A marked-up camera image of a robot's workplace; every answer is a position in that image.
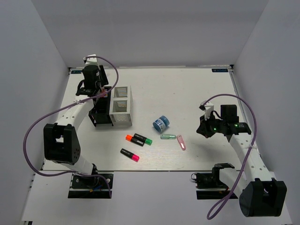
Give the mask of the clear green lead case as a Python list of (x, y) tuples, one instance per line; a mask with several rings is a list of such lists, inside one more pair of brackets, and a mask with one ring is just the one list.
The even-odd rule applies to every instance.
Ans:
[(162, 140), (174, 140), (176, 138), (177, 138), (177, 136), (173, 135), (173, 134), (161, 134), (160, 135), (160, 139), (162, 139)]

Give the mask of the blue round jar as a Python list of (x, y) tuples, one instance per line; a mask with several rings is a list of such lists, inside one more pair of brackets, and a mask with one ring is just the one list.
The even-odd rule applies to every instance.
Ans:
[(166, 116), (162, 115), (158, 119), (156, 119), (152, 123), (152, 125), (159, 133), (162, 133), (163, 131), (165, 131), (168, 128), (168, 126), (170, 125), (170, 122)]

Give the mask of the green capped black highlighter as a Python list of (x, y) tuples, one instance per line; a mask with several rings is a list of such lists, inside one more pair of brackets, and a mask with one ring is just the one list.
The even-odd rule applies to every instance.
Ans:
[(151, 145), (152, 144), (152, 140), (151, 139), (149, 139), (149, 138), (147, 138), (145, 136), (142, 136), (140, 134), (135, 133), (134, 134), (134, 138), (136, 138), (137, 140), (139, 140), (139, 141), (141, 141), (141, 142), (143, 142), (143, 143), (145, 143), (147, 145)]

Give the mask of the orange capped black highlighter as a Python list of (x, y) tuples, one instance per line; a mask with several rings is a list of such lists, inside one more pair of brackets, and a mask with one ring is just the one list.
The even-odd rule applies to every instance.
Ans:
[(134, 144), (137, 144), (139, 146), (143, 146), (144, 145), (144, 142), (138, 140), (137, 138), (131, 136), (131, 135), (127, 135), (126, 136), (126, 140), (129, 141), (129, 142), (132, 142)]

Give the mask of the pink capped black highlighter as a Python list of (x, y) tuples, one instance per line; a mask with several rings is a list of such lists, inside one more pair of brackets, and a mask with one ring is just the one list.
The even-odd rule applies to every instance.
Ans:
[(126, 149), (121, 149), (120, 153), (128, 158), (130, 158), (131, 160), (138, 162), (139, 161), (139, 156), (126, 150)]

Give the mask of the clear tube of coloured pins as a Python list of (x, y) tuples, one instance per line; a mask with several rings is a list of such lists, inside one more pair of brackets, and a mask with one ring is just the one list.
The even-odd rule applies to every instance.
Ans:
[(101, 87), (100, 88), (100, 97), (102, 98), (105, 95), (106, 95), (105, 87)]

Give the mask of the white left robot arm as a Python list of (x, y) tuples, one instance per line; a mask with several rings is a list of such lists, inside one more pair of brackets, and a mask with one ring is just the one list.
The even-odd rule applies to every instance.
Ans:
[(75, 94), (75, 101), (79, 104), (68, 108), (55, 123), (44, 127), (44, 155), (47, 160), (84, 174), (83, 182), (94, 187), (99, 182), (99, 175), (95, 165), (81, 155), (77, 130), (86, 116), (94, 126), (111, 123), (111, 95), (102, 65), (86, 65), (82, 74), (84, 79), (79, 82)]

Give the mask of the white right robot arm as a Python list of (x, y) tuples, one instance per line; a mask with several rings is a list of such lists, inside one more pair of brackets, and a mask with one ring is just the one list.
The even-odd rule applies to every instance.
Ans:
[(277, 181), (266, 168), (260, 153), (251, 144), (252, 135), (247, 123), (240, 122), (236, 105), (222, 105), (221, 113), (214, 111), (208, 102), (201, 105), (204, 115), (200, 117), (197, 133), (206, 138), (223, 134), (235, 150), (242, 166), (239, 172), (230, 163), (215, 164), (210, 173), (194, 173), (191, 179), (198, 189), (226, 188), (233, 190), (239, 199), (240, 209), (246, 217), (278, 217), (281, 215), (287, 187)]

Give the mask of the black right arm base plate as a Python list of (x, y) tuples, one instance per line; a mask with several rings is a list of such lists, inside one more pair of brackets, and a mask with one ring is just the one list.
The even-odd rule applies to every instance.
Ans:
[(195, 172), (191, 180), (196, 184), (197, 200), (220, 200), (229, 194), (230, 188), (219, 179), (220, 170), (235, 169), (232, 164), (215, 164), (211, 172)]

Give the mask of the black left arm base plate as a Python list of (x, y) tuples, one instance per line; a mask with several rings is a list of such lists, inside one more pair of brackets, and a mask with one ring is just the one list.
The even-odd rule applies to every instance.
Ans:
[(110, 199), (106, 182), (99, 177), (73, 175), (68, 192), (69, 199)]

